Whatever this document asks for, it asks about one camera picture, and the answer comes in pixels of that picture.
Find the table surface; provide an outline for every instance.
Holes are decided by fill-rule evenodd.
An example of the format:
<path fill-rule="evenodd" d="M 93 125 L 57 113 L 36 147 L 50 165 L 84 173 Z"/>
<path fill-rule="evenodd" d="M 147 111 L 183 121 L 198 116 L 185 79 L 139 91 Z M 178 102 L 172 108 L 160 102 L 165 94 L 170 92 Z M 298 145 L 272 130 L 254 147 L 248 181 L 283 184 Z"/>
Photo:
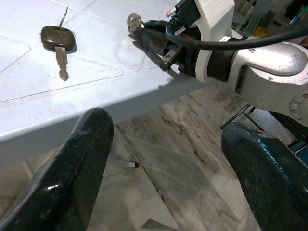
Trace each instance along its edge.
<path fill-rule="evenodd" d="M 205 87 L 176 70 L 162 72 L 133 45 L 126 19 L 166 19 L 174 0 L 0 1 L 0 168 L 63 143 L 77 118 L 105 108 L 119 123 Z M 75 34 L 69 79 L 59 78 L 55 53 L 43 48 L 42 27 Z"/>

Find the black cable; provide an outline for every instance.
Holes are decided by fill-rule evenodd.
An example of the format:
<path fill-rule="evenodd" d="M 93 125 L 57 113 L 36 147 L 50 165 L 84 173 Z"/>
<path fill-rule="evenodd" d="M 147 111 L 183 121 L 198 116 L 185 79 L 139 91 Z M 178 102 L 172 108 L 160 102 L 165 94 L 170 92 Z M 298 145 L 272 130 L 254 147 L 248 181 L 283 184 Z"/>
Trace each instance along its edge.
<path fill-rule="evenodd" d="M 241 50 L 241 49 L 249 49 L 255 47 L 263 47 L 268 46 L 271 44 L 283 42 L 286 40 L 294 39 L 300 36 L 308 35 L 308 26 L 297 30 L 291 30 L 287 32 L 283 32 L 277 35 L 265 37 L 265 38 L 258 38 L 258 39 L 251 39 L 251 40 L 241 40 L 235 42 L 205 42 L 205 41 L 198 41 L 198 40 L 188 40 L 183 38 L 182 36 L 176 36 L 174 34 L 176 21 L 170 20 L 166 26 L 166 36 L 167 38 L 184 47 L 193 48 L 193 49 L 200 49 L 200 50 Z"/>

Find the marble floor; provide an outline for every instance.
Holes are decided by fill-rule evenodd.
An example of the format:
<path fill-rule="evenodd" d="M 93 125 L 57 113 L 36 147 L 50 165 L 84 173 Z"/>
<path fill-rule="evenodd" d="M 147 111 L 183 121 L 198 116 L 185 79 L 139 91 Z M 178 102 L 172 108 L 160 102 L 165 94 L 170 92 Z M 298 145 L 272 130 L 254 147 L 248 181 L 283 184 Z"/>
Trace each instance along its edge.
<path fill-rule="evenodd" d="M 220 149 L 220 126 L 245 105 L 223 83 L 192 92 L 116 125 L 89 231 L 259 231 Z M 251 116 L 286 143 L 293 137 L 267 112 Z M 237 121 L 251 122 L 243 115 Z M 36 171 L 54 152 L 29 160 Z M 29 178 L 22 164 L 0 171 L 0 217 Z"/>

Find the robotic arm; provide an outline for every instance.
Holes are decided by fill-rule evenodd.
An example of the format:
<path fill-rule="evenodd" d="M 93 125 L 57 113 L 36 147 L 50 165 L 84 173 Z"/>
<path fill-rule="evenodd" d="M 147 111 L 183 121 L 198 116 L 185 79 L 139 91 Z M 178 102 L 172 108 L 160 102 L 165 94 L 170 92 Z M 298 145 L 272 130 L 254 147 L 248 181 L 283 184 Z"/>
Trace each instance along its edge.
<path fill-rule="evenodd" d="M 182 0 L 167 12 L 169 22 L 143 23 L 131 14 L 128 30 L 139 44 L 162 56 L 162 70 L 176 63 L 202 82 L 210 77 L 227 82 L 252 106 L 308 127 L 308 50 L 283 42 L 308 34 L 308 28 L 238 40 L 232 38 L 233 9 L 233 0 Z"/>

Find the car key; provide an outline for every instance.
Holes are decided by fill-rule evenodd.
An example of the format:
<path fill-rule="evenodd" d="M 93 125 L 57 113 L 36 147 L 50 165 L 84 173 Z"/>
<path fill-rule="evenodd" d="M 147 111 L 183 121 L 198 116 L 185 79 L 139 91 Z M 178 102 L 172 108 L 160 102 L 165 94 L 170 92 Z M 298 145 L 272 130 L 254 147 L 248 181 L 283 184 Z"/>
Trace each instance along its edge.
<path fill-rule="evenodd" d="M 68 7 L 59 26 L 45 26 L 40 33 L 43 46 L 56 52 L 56 58 L 60 68 L 59 76 L 64 81 L 68 80 L 66 51 L 72 50 L 76 44 L 72 31 L 62 27 L 67 9 Z"/>

